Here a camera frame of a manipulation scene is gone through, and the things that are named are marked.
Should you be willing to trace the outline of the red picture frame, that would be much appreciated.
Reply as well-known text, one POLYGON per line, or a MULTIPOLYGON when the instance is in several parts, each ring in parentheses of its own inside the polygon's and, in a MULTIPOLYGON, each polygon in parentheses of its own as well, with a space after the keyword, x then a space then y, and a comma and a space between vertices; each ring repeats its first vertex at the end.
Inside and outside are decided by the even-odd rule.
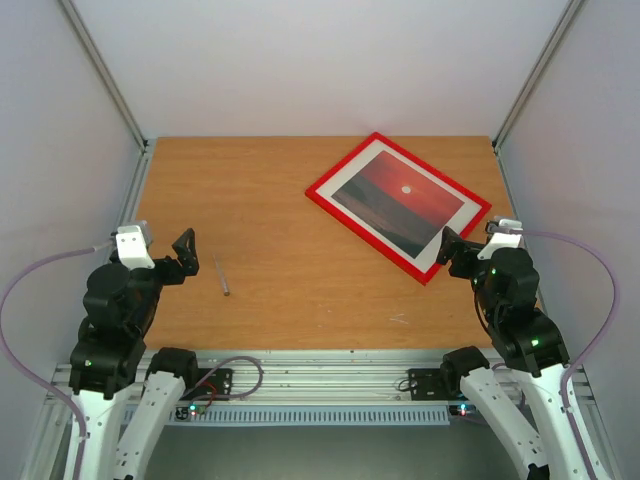
POLYGON ((378 132, 305 195, 422 285, 438 272, 443 230, 467 237, 491 203, 378 132))

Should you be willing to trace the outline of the small clear-handled screwdriver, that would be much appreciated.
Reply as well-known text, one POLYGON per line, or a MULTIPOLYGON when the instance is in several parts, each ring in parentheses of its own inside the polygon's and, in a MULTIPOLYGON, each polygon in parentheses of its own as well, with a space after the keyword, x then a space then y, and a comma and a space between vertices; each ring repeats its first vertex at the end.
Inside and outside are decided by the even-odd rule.
POLYGON ((218 275, 218 278, 219 278, 219 281, 220 281, 220 285, 221 285, 221 288, 222 288, 223 295, 225 297, 229 297, 231 295, 231 290, 230 290, 226 275, 224 273, 224 270, 222 269, 221 264, 219 263, 219 261, 218 261, 218 259, 217 259, 215 254, 212 255, 212 259, 213 259, 214 266, 215 266, 215 269, 216 269, 216 272, 217 272, 217 275, 218 275))

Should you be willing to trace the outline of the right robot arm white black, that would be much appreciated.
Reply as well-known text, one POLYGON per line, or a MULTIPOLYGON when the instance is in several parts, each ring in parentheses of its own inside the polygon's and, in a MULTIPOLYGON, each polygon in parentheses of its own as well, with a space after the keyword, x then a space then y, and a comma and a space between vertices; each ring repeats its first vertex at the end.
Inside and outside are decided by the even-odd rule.
POLYGON ((573 387, 577 366, 559 328, 537 306, 539 274, 520 246, 521 224, 494 220, 486 231, 480 244, 445 227, 437 261, 470 282, 476 313, 531 414, 508 397, 474 346, 444 355, 442 387, 479 411, 520 478, 607 479, 573 387))

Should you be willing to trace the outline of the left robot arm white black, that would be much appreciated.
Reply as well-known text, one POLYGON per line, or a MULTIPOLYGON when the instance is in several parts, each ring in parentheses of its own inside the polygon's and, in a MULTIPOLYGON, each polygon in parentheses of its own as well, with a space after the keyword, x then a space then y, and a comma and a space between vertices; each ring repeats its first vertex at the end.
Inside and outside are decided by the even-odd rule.
POLYGON ((111 259, 87 280, 86 317, 70 356, 76 437, 67 479, 143 478, 171 410, 200 389, 195 353, 164 347, 151 359, 132 419, 123 422, 161 291, 199 270, 193 229, 173 243, 174 257, 152 258, 149 244, 144 223, 119 227, 111 259))

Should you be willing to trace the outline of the red sunset photo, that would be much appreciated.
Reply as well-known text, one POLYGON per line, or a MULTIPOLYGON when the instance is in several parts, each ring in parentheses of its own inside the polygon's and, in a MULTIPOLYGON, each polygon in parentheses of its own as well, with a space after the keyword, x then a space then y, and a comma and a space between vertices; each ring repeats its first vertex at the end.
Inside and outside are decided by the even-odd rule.
POLYGON ((464 201, 382 151, 332 198, 415 259, 464 201))

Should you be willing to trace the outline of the left small circuit board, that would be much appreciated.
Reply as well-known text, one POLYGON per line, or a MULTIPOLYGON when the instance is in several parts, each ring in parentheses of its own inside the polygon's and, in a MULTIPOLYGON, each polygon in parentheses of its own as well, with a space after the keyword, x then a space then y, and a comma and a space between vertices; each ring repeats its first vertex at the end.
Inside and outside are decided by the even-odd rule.
POLYGON ((197 417, 201 417, 207 413, 208 408, 203 405, 189 405, 186 407, 177 407, 174 411, 173 418, 175 421, 185 422, 193 421, 197 417))

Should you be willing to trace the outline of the small circuit board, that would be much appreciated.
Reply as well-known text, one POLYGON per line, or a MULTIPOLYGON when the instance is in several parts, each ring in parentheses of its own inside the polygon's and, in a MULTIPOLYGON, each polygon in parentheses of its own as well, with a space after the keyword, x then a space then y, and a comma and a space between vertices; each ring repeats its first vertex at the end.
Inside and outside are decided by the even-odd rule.
POLYGON ((458 405, 450 405, 449 406, 449 413, 452 416, 458 416, 458 417, 472 417, 475 415, 475 410, 473 407, 468 406, 465 403, 462 404, 458 404, 458 405))
POLYGON ((189 405, 186 407, 177 407, 174 411, 173 418, 175 421, 185 422, 193 421, 197 417, 201 417, 207 413, 208 408, 203 405, 189 405))

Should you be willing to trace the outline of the right small circuit board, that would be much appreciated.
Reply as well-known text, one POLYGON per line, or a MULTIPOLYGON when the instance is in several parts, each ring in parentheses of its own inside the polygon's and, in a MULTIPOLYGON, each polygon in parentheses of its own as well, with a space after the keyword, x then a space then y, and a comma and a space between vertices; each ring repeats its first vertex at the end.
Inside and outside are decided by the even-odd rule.
POLYGON ((465 403, 462 404, 458 404, 458 405, 450 405, 449 406, 449 413, 452 416, 458 416, 458 417, 472 417, 475 415, 475 410, 473 407, 468 406, 465 403))

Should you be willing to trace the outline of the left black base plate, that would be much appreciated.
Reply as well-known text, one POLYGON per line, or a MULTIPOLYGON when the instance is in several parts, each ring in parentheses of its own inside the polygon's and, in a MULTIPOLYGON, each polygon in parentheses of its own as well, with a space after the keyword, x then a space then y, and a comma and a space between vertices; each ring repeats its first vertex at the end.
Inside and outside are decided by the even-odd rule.
POLYGON ((221 368, 210 375, 201 385, 196 387, 187 398, 190 401, 227 401, 232 393, 233 370, 221 368))

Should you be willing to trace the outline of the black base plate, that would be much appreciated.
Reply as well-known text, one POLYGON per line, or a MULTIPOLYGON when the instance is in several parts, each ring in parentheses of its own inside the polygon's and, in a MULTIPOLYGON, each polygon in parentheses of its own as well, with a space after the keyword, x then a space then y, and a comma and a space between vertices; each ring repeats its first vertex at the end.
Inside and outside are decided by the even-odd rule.
POLYGON ((407 371, 412 401, 448 401, 443 375, 438 368, 414 368, 407 371))
POLYGON ((187 398, 190 401, 227 401, 232 393, 233 370, 221 368, 210 375, 201 385, 196 387, 187 398))

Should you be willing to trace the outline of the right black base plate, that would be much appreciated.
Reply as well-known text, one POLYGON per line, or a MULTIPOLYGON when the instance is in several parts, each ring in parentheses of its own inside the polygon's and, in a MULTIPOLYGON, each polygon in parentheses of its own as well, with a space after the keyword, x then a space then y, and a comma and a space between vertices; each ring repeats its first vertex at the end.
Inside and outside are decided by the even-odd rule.
POLYGON ((438 368, 414 368, 407 371, 412 401, 448 401, 443 375, 438 368))

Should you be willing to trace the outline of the left aluminium corner post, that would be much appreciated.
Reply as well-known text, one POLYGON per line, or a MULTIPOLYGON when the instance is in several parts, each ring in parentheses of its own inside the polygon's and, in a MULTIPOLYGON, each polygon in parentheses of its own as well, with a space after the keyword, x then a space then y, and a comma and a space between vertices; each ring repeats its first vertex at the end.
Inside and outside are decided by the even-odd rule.
POLYGON ((115 78, 107 66, 107 63, 104 60, 103 55, 101 54, 98 45, 90 33, 75 2, 71 0, 59 0, 58 5, 61 7, 62 12, 69 21, 71 29, 79 40, 82 48, 88 55, 90 63, 106 88, 108 95, 126 124, 134 142, 138 146, 140 152, 144 153, 149 141, 142 133, 142 129, 135 119, 124 95, 119 89, 115 78))

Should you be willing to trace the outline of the aluminium corner post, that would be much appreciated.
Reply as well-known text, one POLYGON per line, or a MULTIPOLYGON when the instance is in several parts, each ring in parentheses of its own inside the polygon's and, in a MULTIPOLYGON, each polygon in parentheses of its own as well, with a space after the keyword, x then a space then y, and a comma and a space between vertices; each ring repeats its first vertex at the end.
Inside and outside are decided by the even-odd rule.
POLYGON ((531 96, 542 81, 546 70, 550 67, 558 50, 565 38, 568 36, 570 29, 586 4, 587 2, 585 0, 570 0, 567 1, 563 7, 558 20, 552 28, 539 55, 534 61, 524 84, 519 90, 504 121, 492 140, 492 147, 496 155, 500 153, 503 144, 507 140, 519 117, 524 112, 531 96))
POLYGON ((107 66, 107 63, 104 60, 103 55, 101 54, 98 45, 90 33, 75 2, 71 0, 59 0, 58 5, 61 7, 62 12, 69 21, 71 29, 79 40, 82 48, 88 55, 90 63, 106 88, 108 95, 126 124, 134 142, 138 146, 140 152, 144 153, 149 141, 142 133, 142 129, 135 119, 124 95, 119 89, 115 78, 107 66))

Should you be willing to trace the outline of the right aluminium corner post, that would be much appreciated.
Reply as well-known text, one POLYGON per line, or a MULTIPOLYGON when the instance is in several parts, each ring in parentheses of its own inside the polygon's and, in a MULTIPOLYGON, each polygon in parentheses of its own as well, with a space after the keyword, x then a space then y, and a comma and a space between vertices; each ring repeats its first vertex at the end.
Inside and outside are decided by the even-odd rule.
POLYGON ((542 81, 546 70, 550 67, 558 50, 565 38, 568 36, 570 29, 586 4, 587 2, 585 0, 570 0, 567 1, 563 7, 558 20, 552 28, 539 55, 534 61, 524 84, 519 90, 504 121, 492 140, 492 147, 496 155, 500 153, 503 144, 507 140, 519 117, 524 112, 531 96, 542 81))

